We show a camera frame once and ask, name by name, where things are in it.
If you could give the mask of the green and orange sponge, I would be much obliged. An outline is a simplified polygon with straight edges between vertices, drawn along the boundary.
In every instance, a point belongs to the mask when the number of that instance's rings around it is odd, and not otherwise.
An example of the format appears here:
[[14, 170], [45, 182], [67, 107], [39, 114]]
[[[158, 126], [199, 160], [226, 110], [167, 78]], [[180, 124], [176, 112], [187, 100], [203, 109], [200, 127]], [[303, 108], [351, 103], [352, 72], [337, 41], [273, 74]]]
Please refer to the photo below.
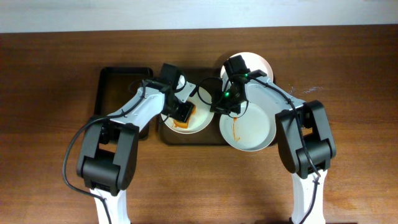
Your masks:
[[[193, 106], [191, 115], [194, 115], [195, 113], [196, 113], [196, 106]], [[174, 120], [173, 120], [174, 127], [175, 127], [175, 128], [187, 129], [187, 128], [188, 128], [188, 125], [189, 125], [189, 120], [190, 120], [190, 119], [188, 119], [186, 122], [180, 122], [180, 121], [177, 121], [176, 119], [174, 119]]]

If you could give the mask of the white plate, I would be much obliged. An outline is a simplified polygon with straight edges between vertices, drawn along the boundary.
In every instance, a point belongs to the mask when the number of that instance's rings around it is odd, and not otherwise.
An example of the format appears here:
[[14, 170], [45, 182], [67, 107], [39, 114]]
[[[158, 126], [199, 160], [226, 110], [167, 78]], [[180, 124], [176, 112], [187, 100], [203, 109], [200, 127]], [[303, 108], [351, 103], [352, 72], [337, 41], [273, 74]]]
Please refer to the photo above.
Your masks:
[[257, 79], [260, 79], [262, 82], [272, 82], [272, 83], [274, 82], [274, 74], [272, 68], [266, 59], [252, 52], [236, 53], [230, 56], [229, 59], [237, 56], [242, 56], [242, 59], [244, 60], [246, 67], [250, 69], [251, 72], [255, 70], [261, 70], [267, 75], [268, 78], [266, 79], [258, 77]]
[[196, 113], [189, 117], [189, 125], [187, 129], [175, 128], [173, 118], [167, 118], [166, 115], [161, 114], [159, 121], [165, 121], [166, 127], [172, 131], [180, 134], [194, 134], [205, 129], [213, 119], [214, 112], [210, 111], [210, 106], [202, 102], [197, 93], [197, 86], [191, 93], [187, 101], [193, 103], [196, 106]]
[[223, 139], [233, 148], [255, 152], [272, 144], [276, 136], [272, 111], [254, 103], [242, 103], [241, 112], [221, 115], [219, 121]]

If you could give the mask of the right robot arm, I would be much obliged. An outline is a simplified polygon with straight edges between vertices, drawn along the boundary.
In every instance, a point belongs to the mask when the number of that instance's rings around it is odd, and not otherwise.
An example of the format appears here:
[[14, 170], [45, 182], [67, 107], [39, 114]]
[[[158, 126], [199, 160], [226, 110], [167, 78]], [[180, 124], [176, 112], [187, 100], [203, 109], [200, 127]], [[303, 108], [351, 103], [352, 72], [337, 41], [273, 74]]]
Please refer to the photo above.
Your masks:
[[292, 175], [294, 209], [289, 221], [325, 223], [323, 186], [336, 146], [323, 104], [298, 99], [278, 87], [268, 62], [249, 52], [227, 59], [220, 79], [210, 110], [220, 114], [223, 139], [247, 152], [275, 142]]

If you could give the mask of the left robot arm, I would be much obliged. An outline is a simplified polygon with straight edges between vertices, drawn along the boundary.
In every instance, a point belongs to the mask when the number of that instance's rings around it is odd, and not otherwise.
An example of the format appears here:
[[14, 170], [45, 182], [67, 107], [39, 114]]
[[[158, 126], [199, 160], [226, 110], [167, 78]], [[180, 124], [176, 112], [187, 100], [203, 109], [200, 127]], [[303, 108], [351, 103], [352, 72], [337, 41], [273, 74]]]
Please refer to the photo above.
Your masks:
[[163, 64], [159, 77], [142, 80], [124, 106], [79, 130], [84, 137], [76, 173], [95, 199], [100, 223], [130, 222], [126, 189], [136, 169], [139, 133], [158, 114], [186, 123], [194, 108], [187, 99], [195, 88], [181, 69]]

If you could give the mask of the brown serving tray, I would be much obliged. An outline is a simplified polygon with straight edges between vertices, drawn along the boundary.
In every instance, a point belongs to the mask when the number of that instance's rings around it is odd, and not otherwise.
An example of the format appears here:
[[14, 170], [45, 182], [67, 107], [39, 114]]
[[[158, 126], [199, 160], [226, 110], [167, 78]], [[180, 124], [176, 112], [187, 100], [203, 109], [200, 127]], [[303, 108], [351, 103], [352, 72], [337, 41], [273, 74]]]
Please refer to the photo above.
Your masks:
[[[220, 77], [220, 68], [182, 67], [187, 80], [193, 84], [199, 84], [208, 77]], [[193, 134], [180, 134], [172, 131], [165, 123], [156, 125], [158, 138], [172, 146], [226, 146], [228, 143], [220, 133], [220, 114], [215, 114], [207, 127]]]

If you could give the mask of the black sponge tray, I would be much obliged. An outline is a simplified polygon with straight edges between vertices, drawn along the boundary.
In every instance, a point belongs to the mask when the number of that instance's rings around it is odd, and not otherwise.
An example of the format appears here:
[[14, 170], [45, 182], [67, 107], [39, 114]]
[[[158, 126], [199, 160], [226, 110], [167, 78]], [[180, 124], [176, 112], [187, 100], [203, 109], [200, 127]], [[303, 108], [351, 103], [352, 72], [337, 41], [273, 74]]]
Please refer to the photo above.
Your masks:
[[99, 76], [94, 115], [106, 116], [124, 106], [136, 93], [140, 79], [150, 79], [148, 67], [104, 67]]

